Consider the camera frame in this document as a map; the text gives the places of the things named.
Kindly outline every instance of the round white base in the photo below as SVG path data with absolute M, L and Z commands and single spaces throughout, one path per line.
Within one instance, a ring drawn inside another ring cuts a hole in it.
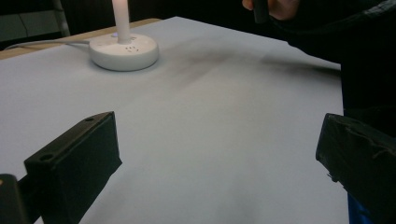
M 131 35 L 131 43 L 122 45 L 112 35 L 90 41 L 91 59 L 97 65 L 114 71 L 134 71 L 154 64 L 159 56 L 157 43 L 145 35 Z

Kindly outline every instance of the dark sleeve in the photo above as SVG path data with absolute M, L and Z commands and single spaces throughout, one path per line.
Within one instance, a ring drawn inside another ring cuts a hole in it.
M 376 6 L 383 0 L 301 0 L 290 21 L 275 21 L 284 28 L 315 29 Z
M 292 20 L 271 21 L 291 46 L 342 63 L 363 49 L 369 52 L 393 45 L 395 41 L 385 41 L 383 36 L 394 33 L 389 28 L 395 24 L 394 11 L 394 0 L 301 0 Z

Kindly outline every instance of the person's hand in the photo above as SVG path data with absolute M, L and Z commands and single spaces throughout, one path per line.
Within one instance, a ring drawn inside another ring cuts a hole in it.
M 270 15 L 279 21 L 287 21 L 294 18 L 299 5 L 300 0 L 268 0 Z M 248 10 L 253 10 L 253 0 L 242 0 L 242 6 Z

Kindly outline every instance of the white tabletop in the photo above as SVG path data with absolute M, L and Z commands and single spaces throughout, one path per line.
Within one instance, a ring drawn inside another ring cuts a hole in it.
M 81 223 L 347 223 L 315 160 L 325 114 L 342 114 L 338 64 L 181 18 L 132 32 L 158 42 L 150 68 L 104 70 L 87 46 L 0 61 L 0 173 L 22 178 L 34 152 L 115 111 L 123 165 Z

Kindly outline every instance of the screw hole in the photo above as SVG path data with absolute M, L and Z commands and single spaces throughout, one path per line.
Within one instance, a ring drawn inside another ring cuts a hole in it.
M 42 157 L 40 158 L 40 160 L 41 160 L 41 161 L 48 161 L 48 160 L 50 160 L 52 157 L 53 157 L 53 156 L 52 156 L 51 154 L 47 154 L 47 155 L 42 156 Z

